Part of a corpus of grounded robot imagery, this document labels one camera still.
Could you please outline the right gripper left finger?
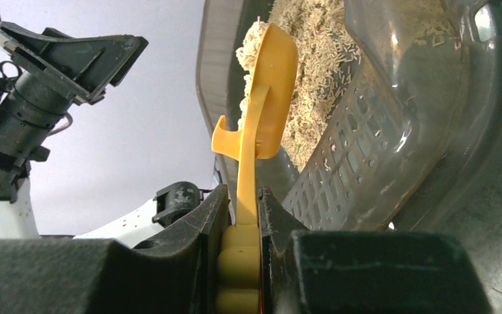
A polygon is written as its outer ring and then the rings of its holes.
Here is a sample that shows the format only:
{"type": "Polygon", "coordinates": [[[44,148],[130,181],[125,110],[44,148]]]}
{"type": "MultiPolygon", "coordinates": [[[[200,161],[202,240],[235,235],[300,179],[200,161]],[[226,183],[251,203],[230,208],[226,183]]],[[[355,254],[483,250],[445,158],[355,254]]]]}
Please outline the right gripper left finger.
{"type": "Polygon", "coordinates": [[[213,313],[228,204],[218,185],[132,249],[111,239],[0,239],[0,313],[213,313]]]}

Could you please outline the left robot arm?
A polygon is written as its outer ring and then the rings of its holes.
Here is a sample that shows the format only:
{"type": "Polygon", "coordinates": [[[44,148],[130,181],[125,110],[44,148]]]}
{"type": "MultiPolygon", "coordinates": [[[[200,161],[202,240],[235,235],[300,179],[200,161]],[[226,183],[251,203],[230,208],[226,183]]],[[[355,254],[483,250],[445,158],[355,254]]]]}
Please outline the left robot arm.
{"type": "Polygon", "coordinates": [[[0,1],[0,237],[118,237],[213,186],[203,1],[0,1]]]}

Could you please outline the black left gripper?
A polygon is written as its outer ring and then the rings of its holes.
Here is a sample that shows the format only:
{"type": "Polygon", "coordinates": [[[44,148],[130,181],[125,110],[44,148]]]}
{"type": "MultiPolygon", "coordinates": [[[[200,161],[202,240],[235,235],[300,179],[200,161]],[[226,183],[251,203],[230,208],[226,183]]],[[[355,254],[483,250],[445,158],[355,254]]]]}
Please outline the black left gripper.
{"type": "Polygon", "coordinates": [[[46,161],[42,143],[73,104],[95,104],[117,86],[147,47],[141,36],[74,38],[48,27],[29,31],[0,22],[5,50],[27,72],[0,104],[0,153],[46,161]]]}

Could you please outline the yellow litter scoop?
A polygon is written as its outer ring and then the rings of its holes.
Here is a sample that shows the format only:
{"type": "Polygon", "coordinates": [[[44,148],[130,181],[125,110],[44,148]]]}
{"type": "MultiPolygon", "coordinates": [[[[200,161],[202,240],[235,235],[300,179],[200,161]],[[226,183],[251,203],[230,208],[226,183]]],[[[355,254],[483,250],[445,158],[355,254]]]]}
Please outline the yellow litter scoop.
{"type": "Polygon", "coordinates": [[[261,309],[261,237],[256,161],[279,150],[295,89],[298,51],[292,36],[269,24],[256,56],[242,129],[226,129],[221,116],[211,149],[238,161],[235,223],[222,236],[217,259],[217,313],[259,313],[261,309]]]}

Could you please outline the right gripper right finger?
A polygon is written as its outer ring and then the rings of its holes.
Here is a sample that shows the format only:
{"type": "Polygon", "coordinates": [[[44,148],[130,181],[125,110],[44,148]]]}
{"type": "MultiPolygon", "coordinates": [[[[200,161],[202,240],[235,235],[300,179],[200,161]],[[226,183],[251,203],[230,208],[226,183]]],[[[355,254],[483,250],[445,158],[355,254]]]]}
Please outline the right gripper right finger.
{"type": "Polygon", "coordinates": [[[258,194],[262,313],[491,313],[459,241],[433,233],[312,231],[258,194]]]}

